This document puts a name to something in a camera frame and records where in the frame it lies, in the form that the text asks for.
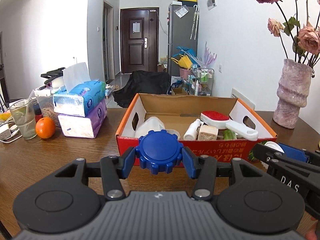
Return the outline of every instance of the wooden block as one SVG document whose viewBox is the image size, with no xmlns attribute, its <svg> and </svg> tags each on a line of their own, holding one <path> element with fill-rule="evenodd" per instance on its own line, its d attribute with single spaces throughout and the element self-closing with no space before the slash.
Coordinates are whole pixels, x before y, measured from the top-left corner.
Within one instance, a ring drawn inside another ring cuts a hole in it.
<svg viewBox="0 0 320 240">
<path fill-rule="evenodd" d="M 199 130 L 198 141 L 215 141 L 218 131 L 218 128 L 214 126 L 202 125 Z"/>
</svg>

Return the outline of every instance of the human hand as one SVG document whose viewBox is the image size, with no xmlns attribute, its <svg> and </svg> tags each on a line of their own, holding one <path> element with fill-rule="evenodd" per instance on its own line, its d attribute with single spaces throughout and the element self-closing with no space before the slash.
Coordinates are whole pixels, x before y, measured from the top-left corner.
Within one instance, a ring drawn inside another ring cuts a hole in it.
<svg viewBox="0 0 320 240">
<path fill-rule="evenodd" d="M 315 223 L 309 230 L 308 232 L 305 234 L 305 238 L 307 240 L 317 240 L 317 235 L 316 235 L 316 228 L 318 223 Z"/>
</svg>

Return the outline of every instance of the table surface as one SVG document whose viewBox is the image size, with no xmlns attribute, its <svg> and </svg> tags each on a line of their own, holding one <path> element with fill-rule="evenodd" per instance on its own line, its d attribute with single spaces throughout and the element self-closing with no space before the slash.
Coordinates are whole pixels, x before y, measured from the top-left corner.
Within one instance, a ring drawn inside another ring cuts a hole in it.
<svg viewBox="0 0 320 240">
<path fill-rule="evenodd" d="M 95 139 L 68 138 L 57 129 L 55 135 L 47 140 L 19 139 L 11 144 L 0 144 L 0 220 L 13 236 L 20 231 L 12 212 L 15 197 L 25 188 L 76 158 L 83 157 L 87 162 L 97 162 L 102 157 L 118 155 L 115 132 L 125 111 L 126 109 L 108 109 L 108 116 Z M 272 120 L 273 112 L 258 114 L 278 134 L 278 142 L 309 151 L 318 149 L 320 135 L 303 120 L 298 120 L 294 130 L 288 130 Z M 260 163 L 256 166 L 263 169 Z M 188 178 L 183 168 L 175 168 L 171 174 L 160 173 L 154 176 L 149 170 L 135 166 L 129 178 L 122 180 L 121 184 L 126 194 L 130 190 L 185 190 L 190 194 L 195 182 Z M 101 178 L 90 178 L 89 186 L 98 194 L 103 194 Z M 219 194 L 227 187 L 228 178 L 217 178 L 214 193 Z M 304 234 L 313 223 L 310 215 L 305 213 L 298 232 Z"/>
</svg>

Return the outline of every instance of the white cord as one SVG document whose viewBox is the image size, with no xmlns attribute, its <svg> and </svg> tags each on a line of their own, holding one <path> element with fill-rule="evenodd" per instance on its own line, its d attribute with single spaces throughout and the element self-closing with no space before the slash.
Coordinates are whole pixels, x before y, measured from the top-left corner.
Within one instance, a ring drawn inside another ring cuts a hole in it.
<svg viewBox="0 0 320 240">
<path fill-rule="evenodd" d="M 160 23 L 160 26 L 161 26 L 162 31 L 165 33 L 165 35 L 168 36 L 168 34 L 167 34 L 167 33 L 164 31 L 164 29 L 162 28 L 162 24 L 161 24 L 161 22 L 160 22 L 160 17 L 159 17 L 159 14 L 158 14 L 158 11 L 157 11 L 157 10 L 156 10 L 156 13 L 157 13 L 158 21 L 159 21 L 159 23 Z"/>
<path fill-rule="evenodd" d="M 3 126 L 3 125 L 5 125 L 5 124 L 9 124 L 9 123 L 14 123 L 14 120 L 13 120 L 13 117 L 12 117 L 12 116 L 10 116 L 5 122 L 0 123 L 0 127 Z M 7 138 L 6 140 L 11 139 L 11 138 L 14 137 L 18 132 L 19 132 L 19 128 L 18 128 L 17 130 L 15 130 L 15 131 L 11 134 L 11 136 L 10 136 L 9 138 Z M 18 136 L 17 138 L 15 138 L 15 139 L 13 139 L 13 140 L 11 140 L 11 141 L 8 141 L 8 142 L 2 141 L 2 140 L 0 140 L 0 142 L 2 142 L 2 143 L 12 143 L 12 142 L 20 139 L 21 137 L 22 137 L 22 135 Z"/>
</svg>

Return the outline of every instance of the white power adapter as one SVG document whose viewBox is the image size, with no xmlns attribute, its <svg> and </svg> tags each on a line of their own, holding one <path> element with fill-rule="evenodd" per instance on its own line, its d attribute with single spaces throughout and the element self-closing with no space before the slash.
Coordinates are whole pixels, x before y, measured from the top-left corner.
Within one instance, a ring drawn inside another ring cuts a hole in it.
<svg viewBox="0 0 320 240">
<path fill-rule="evenodd" d="M 0 127 L 0 140 L 6 140 L 11 137 L 9 125 L 6 123 Z"/>
</svg>

